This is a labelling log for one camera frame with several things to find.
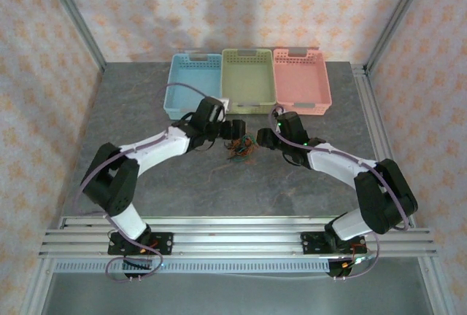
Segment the blue plastic basket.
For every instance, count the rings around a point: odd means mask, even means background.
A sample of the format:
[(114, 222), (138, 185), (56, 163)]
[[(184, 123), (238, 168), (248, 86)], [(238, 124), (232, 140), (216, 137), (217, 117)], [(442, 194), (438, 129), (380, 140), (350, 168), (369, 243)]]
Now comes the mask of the blue plastic basket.
[(203, 98), (196, 91), (174, 83), (189, 85), (206, 96), (222, 96), (221, 62), (220, 54), (178, 53), (172, 57), (168, 78), (172, 86), (167, 87), (163, 103), (163, 109), (171, 120), (196, 111)]

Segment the pink plastic basket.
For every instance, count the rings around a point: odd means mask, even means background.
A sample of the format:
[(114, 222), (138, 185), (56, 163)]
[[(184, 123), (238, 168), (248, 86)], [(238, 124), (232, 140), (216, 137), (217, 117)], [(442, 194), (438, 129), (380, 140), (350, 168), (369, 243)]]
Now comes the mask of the pink plastic basket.
[(277, 48), (273, 51), (273, 67), (277, 103), (287, 111), (322, 116), (331, 107), (330, 83), (321, 51), (292, 53)]

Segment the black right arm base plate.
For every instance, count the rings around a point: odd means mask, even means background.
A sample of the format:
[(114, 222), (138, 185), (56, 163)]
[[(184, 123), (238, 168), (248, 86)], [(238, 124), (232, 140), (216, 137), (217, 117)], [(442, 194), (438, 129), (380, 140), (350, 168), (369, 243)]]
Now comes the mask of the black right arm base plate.
[(362, 236), (344, 241), (329, 232), (302, 232), (300, 237), (304, 254), (350, 257), (368, 252), (366, 241)]

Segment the aluminium side rail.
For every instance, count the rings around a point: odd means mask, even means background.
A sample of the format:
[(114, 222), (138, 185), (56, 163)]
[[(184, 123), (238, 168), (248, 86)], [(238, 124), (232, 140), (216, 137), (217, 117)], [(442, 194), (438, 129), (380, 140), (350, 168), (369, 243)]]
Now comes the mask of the aluminium side rail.
[(376, 158), (377, 160), (393, 159), (393, 151), (369, 76), (362, 65), (352, 64), (351, 68)]

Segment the aluminium frame post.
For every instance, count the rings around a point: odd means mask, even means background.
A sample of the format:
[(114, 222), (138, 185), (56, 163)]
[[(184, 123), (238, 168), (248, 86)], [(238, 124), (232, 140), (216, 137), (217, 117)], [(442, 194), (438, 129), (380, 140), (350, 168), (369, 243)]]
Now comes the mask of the aluminium frame post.
[(59, 2), (62, 4), (67, 15), (73, 22), (74, 27), (77, 29), (78, 34), (84, 41), (88, 52), (91, 54), (100, 72), (104, 72), (107, 67), (107, 61), (85, 22), (85, 19), (77, 6), (77, 2), (75, 0), (59, 0)]
[(363, 70), (366, 75), (370, 75), (377, 67), (379, 59), (382, 57), (398, 26), (408, 12), (414, 0), (398, 0), (387, 24), (379, 35), (379, 38), (372, 49), (368, 60), (363, 64)]

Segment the green plastic basket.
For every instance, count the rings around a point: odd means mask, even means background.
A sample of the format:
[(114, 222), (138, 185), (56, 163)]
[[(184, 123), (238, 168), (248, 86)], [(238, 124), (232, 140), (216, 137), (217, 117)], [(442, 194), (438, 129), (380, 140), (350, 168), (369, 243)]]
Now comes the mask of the green plastic basket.
[(231, 114), (269, 113), (276, 103), (272, 51), (224, 49), (221, 87)]

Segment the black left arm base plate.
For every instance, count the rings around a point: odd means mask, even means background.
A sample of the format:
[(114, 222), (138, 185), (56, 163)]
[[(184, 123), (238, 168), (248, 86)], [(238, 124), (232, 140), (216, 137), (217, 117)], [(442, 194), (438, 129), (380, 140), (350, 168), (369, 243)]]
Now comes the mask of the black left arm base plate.
[[(173, 247), (174, 234), (168, 232), (150, 232), (145, 233), (137, 240), (138, 243), (148, 246), (162, 255), (170, 255)], [(134, 246), (122, 237), (118, 232), (111, 233), (109, 236), (109, 245), (107, 249), (108, 255), (115, 256), (140, 256), (144, 254), (152, 255), (151, 252), (145, 248)]]

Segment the aluminium frame leg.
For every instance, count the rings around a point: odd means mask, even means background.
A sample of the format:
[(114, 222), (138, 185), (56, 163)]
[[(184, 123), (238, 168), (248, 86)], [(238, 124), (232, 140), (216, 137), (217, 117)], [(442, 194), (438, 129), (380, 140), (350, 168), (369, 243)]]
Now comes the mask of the aluminium frame leg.
[(439, 259), (419, 257), (418, 263), (433, 314), (456, 315)]
[(41, 315), (55, 270), (55, 259), (40, 259), (28, 286), (20, 315)]

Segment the aluminium mounting rail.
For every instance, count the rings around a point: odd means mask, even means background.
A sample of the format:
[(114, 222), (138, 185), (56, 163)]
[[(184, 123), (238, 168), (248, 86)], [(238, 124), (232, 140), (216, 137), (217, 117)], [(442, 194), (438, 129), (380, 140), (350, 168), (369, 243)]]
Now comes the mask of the aluminium mounting rail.
[[(173, 258), (299, 258), (300, 234), (321, 231), (330, 217), (148, 217), (156, 232), (174, 234)], [(98, 217), (65, 217), (59, 229), (47, 230), (41, 257), (106, 257), (111, 225)], [(371, 251), (381, 257), (435, 257), (439, 248), (431, 231), (415, 227), (369, 236)]]

